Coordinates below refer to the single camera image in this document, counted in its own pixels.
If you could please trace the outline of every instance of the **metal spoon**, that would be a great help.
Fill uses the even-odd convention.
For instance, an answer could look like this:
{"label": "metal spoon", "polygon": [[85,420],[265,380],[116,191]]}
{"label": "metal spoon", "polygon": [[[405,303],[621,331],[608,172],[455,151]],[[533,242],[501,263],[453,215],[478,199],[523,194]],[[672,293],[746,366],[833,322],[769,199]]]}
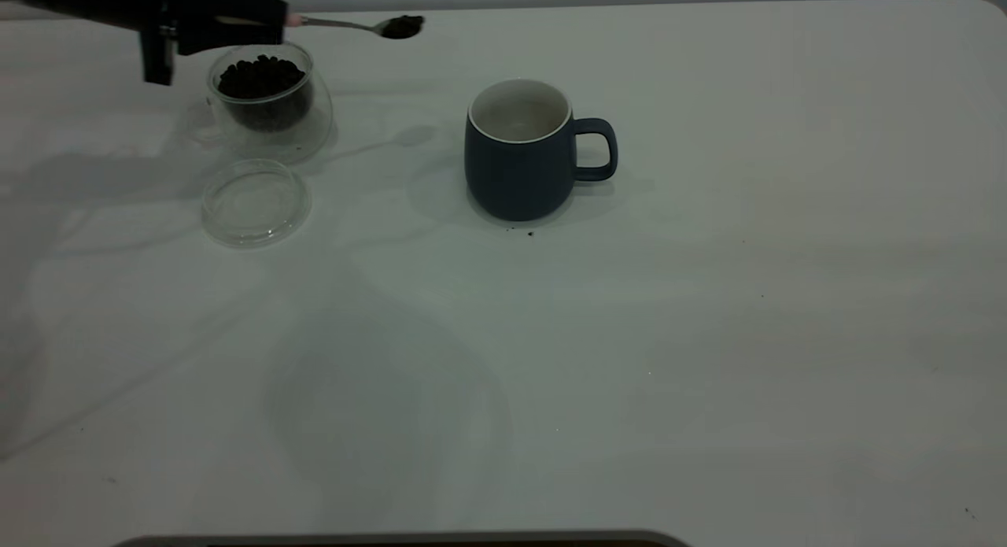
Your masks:
{"label": "metal spoon", "polygon": [[365,26],[363,23],[340,22],[340,20],[320,20],[317,17],[291,15],[287,17],[287,26],[328,26],[351,27],[353,30],[372,31],[383,38],[405,40],[420,33],[423,28],[423,16],[399,16],[384,20],[375,26]]}

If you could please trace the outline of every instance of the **mug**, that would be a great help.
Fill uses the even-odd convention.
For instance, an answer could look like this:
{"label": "mug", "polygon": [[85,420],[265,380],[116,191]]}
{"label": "mug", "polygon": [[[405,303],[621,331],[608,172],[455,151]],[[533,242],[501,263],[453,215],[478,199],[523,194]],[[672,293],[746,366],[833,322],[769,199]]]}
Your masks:
{"label": "mug", "polygon": [[[609,162],[577,167],[579,134],[603,135]],[[465,180],[475,200],[493,217],[543,218],[567,199],[574,181],[604,181],[618,162],[611,124],[574,120],[568,98],[544,82],[498,82],[468,107]]]}

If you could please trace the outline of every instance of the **white table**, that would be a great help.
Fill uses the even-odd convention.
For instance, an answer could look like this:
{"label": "white table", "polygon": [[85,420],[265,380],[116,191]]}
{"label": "white table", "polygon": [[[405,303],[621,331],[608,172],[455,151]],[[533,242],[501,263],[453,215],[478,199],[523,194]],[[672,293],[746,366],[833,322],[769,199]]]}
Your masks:
{"label": "white table", "polygon": [[[252,252],[198,225],[227,157],[190,139],[218,52],[165,89],[128,31],[0,23],[0,545],[1007,542],[999,9],[428,19],[414,41],[289,34],[338,139],[296,167],[305,226]],[[611,121],[621,164],[510,229],[467,200],[461,139],[515,77]]]}

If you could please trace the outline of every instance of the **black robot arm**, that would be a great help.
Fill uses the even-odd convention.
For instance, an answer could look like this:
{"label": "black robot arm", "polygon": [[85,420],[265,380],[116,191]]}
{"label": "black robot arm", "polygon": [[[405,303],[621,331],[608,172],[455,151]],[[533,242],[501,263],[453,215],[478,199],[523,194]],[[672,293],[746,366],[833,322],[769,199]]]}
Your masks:
{"label": "black robot arm", "polygon": [[281,0],[20,0],[140,33],[144,81],[171,85],[173,55],[283,41]]}

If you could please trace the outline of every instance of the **mug handle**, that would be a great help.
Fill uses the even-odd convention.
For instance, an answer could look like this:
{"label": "mug handle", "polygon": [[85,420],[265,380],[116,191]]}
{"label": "mug handle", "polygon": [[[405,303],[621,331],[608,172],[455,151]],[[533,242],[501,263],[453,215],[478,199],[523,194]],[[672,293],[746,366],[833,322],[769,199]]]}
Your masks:
{"label": "mug handle", "polygon": [[604,181],[615,174],[615,167],[619,164],[619,145],[615,142],[612,125],[601,119],[581,119],[573,121],[573,132],[575,135],[600,134],[608,142],[608,163],[601,167],[577,167],[573,178],[577,181]]}

